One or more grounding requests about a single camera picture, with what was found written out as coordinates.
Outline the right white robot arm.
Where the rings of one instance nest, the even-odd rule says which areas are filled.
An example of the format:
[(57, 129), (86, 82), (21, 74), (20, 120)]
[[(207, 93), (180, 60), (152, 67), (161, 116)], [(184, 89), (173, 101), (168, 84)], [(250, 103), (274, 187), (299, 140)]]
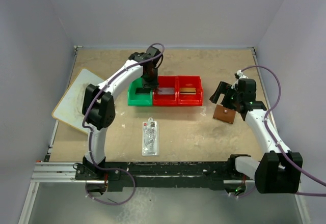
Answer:
[(249, 78), (240, 78), (236, 85), (221, 81), (210, 101), (217, 103), (220, 95), (224, 95), (222, 109), (241, 115), (264, 153), (260, 161), (250, 156), (231, 156), (233, 169), (253, 179), (259, 193), (296, 193), (303, 158), (292, 152), (273, 128), (265, 104), (256, 99), (256, 82)]

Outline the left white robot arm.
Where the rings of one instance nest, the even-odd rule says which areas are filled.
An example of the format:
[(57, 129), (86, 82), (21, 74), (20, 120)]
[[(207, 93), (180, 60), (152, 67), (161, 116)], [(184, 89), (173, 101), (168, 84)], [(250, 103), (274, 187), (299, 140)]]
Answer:
[(108, 127), (115, 119), (115, 100), (121, 92), (138, 78), (142, 88), (158, 88), (159, 62), (163, 52), (149, 47), (146, 52), (131, 54), (125, 64), (104, 82), (90, 84), (85, 89), (82, 127), (88, 130), (88, 151), (83, 157), (83, 165), (95, 174), (105, 171), (105, 138)]

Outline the brown leather card holder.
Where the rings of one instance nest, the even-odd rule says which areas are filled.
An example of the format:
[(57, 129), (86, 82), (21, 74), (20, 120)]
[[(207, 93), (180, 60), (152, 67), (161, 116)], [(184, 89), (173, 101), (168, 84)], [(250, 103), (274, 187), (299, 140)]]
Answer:
[(225, 123), (233, 124), (235, 120), (236, 111), (217, 105), (213, 114), (213, 118)]

